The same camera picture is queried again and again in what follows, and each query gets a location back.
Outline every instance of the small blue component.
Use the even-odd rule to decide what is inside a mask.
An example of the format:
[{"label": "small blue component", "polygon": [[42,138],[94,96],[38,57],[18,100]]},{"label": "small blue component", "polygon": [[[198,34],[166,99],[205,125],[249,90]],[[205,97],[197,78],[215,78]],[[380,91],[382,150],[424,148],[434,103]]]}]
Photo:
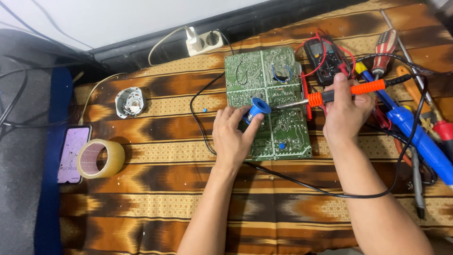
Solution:
[{"label": "small blue component", "polygon": [[272,110],[270,106],[259,98],[252,98],[252,108],[242,117],[247,124],[250,124],[253,117],[259,113],[269,114]]}]

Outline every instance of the packing tape roll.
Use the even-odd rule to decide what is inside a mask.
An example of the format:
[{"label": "packing tape roll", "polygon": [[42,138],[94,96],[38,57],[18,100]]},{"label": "packing tape roll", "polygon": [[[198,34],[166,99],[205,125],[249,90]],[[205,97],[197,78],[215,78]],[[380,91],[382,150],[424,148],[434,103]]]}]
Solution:
[{"label": "packing tape roll", "polygon": [[[103,148],[107,149],[107,163],[99,170],[96,165],[97,155]],[[120,171],[124,164],[124,148],[117,142],[102,139],[91,140],[79,151],[77,155],[77,170],[83,178],[110,177]]]}]

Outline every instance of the smartphone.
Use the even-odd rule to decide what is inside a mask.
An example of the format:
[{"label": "smartphone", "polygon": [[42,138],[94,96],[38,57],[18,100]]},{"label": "smartphone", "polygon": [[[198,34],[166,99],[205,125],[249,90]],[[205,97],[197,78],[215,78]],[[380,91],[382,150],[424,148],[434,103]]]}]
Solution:
[{"label": "smartphone", "polygon": [[91,139],[92,126],[68,127],[61,149],[58,183],[80,183],[82,176],[77,171],[77,154]]}]

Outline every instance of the printed circuit board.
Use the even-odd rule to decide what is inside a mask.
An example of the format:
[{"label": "printed circuit board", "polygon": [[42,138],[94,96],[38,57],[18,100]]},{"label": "printed circuit board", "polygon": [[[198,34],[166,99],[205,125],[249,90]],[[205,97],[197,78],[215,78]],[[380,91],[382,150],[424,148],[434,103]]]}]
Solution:
[{"label": "printed circuit board", "polygon": [[[291,47],[225,57],[228,105],[251,104],[261,98],[271,107],[303,99],[300,65]],[[311,158],[304,107],[273,111],[265,116],[252,144],[248,161]],[[244,131],[247,124],[241,121]]]}]

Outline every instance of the brown striped fabric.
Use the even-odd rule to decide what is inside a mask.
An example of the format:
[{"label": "brown striped fabric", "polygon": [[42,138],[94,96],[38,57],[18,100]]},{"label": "brown striped fabric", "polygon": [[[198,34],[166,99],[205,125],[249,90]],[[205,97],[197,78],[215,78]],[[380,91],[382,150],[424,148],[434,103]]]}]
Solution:
[{"label": "brown striped fabric", "polygon": [[[281,46],[295,49],[316,28],[321,28],[339,46],[363,56],[374,51],[379,34],[388,29],[380,8],[386,9],[400,31],[414,62],[439,72],[453,70],[450,34],[427,6],[405,0],[372,0],[336,10],[235,43],[233,49],[235,53]],[[65,254],[176,253],[215,162],[190,113],[189,102],[223,72],[224,56],[230,54],[229,47],[223,47],[112,78],[97,88],[87,107],[86,124],[93,126],[93,138],[121,143],[126,160],[121,172],[113,177],[61,186],[60,223]],[[296,58],[309,71],[304,54],[300,50]],[[391,61],[389,78],[396,76],[395,67],[400,64]],[[447,120],[453,121],[451,78],[436,76],[429,81],[429,91],[437,106]],[[309,82],[315,85],[313,77]],[[85,102],[94,85],[76,88],[79,104]],[[115,111],[115,96],[132,86],[142,89],[149,107],[136,118],[120,119]],[[387,91],[403,104],[415,106],[401,85]],[[210,143],[215,113],[226,105],[223,77],[193,103]],[[313,159],[261,164],[310,185],[341,193],[322,134],[323,125],[324,116],[315,109],[313,120],[308,123]],[[363,128],[359,142],[389,186],[398,157],[393,138]],[[453,191],[440,180],[426,187],[426,218],[420,220],[414,208],[413,191],[408,190],[411,179],[411,168],[402,163],[393,190],[398,201],[424,230],[453,236]],[[229,207],[227,254],[306,254],[356,245],[344,199],[321,195],[248,166],[240,169]]]}]

